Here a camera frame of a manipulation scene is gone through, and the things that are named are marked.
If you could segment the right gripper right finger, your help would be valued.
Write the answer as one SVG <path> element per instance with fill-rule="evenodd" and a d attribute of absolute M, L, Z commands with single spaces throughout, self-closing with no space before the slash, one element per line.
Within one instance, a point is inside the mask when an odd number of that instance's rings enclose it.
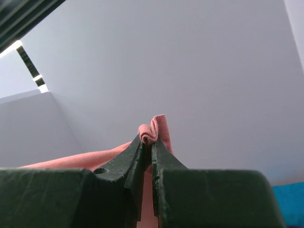
<path fill-rule="evenodd" d="M 154 214 L 161 228 L 283 228 L 265 175 L 185 167 L 158 139 L 152 145 Z"/>

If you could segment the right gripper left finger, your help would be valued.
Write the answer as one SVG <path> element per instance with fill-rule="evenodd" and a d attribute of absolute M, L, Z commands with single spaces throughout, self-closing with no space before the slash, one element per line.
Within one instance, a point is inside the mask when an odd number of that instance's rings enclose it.
<path fill-rule="evenodd" d="M 141 216 L 144 145 L 139 137 L 94 171 L 0 170 L 3 228 L 134 228 Z"/>

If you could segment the salmon pink t shirt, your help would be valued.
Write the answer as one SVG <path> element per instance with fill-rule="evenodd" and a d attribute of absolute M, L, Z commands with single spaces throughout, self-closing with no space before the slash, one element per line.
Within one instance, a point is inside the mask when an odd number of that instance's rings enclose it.
<path fill-rule="evenodd" d="M 150 145 L 161 137 L 164 145 L 170 153 L 171 148 L 170 133 L 167 125 L 166 116 L 164 114 L 157 115 L 152 118 L 150 124 L 142 124 L 139 126 L 138 133 L 142 142 Z M 98 167 L 109 162 L 115 156 L 120 154 L 130 145 L 129 142 L 122 144 L 116 148 L 106 151 L 87 152 L 73 156 L 67 156 L 50 161 L 30 164 L 24 168 L 85 168 L 94 171 Z M 142 197 L 142 213 L 141 220 L 137 222 L 138 228 L 157 228 L 158 219 L 154 216 L 153 200 L 152 200 L 152 167 L 148 166 L 144 174 L 143 197 Z"/>

